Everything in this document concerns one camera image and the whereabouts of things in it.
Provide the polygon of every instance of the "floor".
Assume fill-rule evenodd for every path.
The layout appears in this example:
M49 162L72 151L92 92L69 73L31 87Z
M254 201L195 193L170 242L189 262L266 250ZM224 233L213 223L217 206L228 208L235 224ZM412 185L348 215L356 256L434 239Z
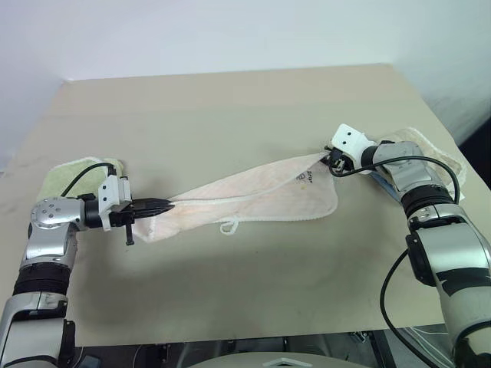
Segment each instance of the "floor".
M450 342L445 334L445 326L424 326L418 327L418 330L425 331L425 333L419 332L419 334L423 336L426 342L419 337L417 338L418 341L412 340L405 329L400 331L415 345L421 343L437 359L444 360L437 351L430 347L429 343L437 348L447 359L450 358ZM145 346L85 347L82 354L81 350L77 349L75 361L71 367L186 368L225 354L257 351L313 353L347 360L370 368L425 367L390 331L381 331L381 333L387 338L391 356L394 358L393 363L390 363L390 358L385 360L386 362L388 361L385 366L377 362L369 334L331 333L299 337L272 337L267 339L204 341ZM440 366L451 366L448 362L443 364L440 364Z

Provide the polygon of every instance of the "table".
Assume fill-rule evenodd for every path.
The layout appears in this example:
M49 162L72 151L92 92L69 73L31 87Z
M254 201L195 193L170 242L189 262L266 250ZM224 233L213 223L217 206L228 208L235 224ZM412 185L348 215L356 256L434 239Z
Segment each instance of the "table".
M463 158L389 65L67 82L0 179L0 300L12 292L44 175L84 156L127 167L134 198L167 198L318 152L340 123L371 136L416 127ZM468 166L462 201L491 238L491 195ZM402 208L370 178L336 181L337 211L309 222L217 225L155 244L124 229L79 237L68 297L78 345L221 340L385 328L382 281L404 250ZM405 261L387 291L397 326L442 322Z

